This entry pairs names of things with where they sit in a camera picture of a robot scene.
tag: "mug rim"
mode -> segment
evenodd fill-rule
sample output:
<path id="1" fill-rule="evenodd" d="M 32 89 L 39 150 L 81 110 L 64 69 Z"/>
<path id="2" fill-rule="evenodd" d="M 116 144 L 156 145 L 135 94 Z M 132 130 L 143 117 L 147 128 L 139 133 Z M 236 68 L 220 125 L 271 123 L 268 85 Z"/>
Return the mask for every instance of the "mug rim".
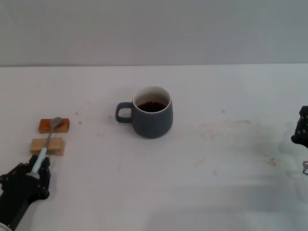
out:
<path id="1" fill-rule="evenodd" d="M 144 111 L 144 110 L 141 110 L 141 109 L 135 104 L 135 97 L 136 97 L 136 95 L 137 95 L 141 90 L 146 89 L 146 88 L 160 88 L 160 89 L 164 90 L 164 91 L 168 94 L 168 96 L 169 96 L 169 103 L 168 103 L 168 105 L 167 105 L 163 110 L 158 111 L 158 112 L 146 112 L 146 111 Z M 155 114 L 155 113 L 163 112 L 164 110 L 166 110 L 166 109 L 170 106 L 170 104 L 171 104 L 171 96 L 170 96 L 169 92 L 166 91 L 166 89 L 164 89 L 164 88 L 162 88 L 162 87 L 160 87 L 160 86 L 154 86 L 154 85 L 152 85 L 152 86 L 148 86 L 148 87 L 145 87 L 145 88 L 141 88 L 139 91 L 137 91 L 137 92 L 134 94 L 133 98 L 132 98 L 132 102 L 133 102 L 133 105 L 134 105 L 139 111 L 144 112 L 144 113 L 149 113 L 149 114 Z"/>

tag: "white wall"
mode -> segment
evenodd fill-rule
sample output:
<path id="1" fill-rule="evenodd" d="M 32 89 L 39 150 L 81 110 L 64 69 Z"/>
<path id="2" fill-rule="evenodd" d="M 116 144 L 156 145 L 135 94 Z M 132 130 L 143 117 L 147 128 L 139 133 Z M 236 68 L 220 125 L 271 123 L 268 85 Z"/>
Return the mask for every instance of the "white wall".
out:
<path id="1" fill-rule="evenodd" d="M 307 0 L 0 0 L 0 65 L 306 63 L 307 10 Z"/>

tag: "gray mug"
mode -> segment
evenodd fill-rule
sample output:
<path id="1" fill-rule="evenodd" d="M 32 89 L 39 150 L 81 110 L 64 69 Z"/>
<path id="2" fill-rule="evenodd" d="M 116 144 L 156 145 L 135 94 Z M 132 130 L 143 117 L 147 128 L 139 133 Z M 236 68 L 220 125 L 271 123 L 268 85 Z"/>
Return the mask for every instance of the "gray mug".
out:
<path id="1" fill-rule="evenodd" d="M 119 116 L 122 108 L 130 108 L 130 117 Z M 142 137 L 155 139 L 165 135 L 173 122 L 172 100 L 169 93 L 156 86 L 138 91 L 132 102 L 119 103 L 115 110 L 119 123 L 131 123 L 135 132 Z"/>

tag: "mug handle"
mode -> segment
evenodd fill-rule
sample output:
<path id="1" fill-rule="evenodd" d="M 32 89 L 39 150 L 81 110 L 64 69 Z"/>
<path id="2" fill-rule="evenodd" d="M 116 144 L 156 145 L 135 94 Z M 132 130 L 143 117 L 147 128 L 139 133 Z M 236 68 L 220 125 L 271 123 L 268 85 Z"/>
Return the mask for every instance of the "mug handle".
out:
<path id="1" fill-rule="evenodd" d="M 132 108 L 132 106 L 133 106 L 132 102 L 119 103 L 116 107 L 116 110 L 115 110 L 116 121 L 119 122 L 119 123 L 124 123 L 124 124 L 131 123 L 131 117 L 121 117 L 121 116 L 119 116 L 119 111 L 123 108 Z"/>

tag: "spoon handle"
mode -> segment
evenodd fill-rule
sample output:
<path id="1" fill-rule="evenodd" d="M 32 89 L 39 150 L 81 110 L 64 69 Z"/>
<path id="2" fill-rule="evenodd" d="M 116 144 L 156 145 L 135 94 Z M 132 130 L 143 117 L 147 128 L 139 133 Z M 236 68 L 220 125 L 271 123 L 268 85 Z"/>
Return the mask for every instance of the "spoon handle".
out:
<path id="1" fill-rule="evenodd" d="M 40 165 L 42 164 L 43 160 L 45 159 L 46 156 L 46 152 L 47 152 L 47 148 L 43 147 L 42 150 L 39 153 L 38 159 L 36 160 L 33 168 L 32 168 L 32 173 L 37 174 Z"/>

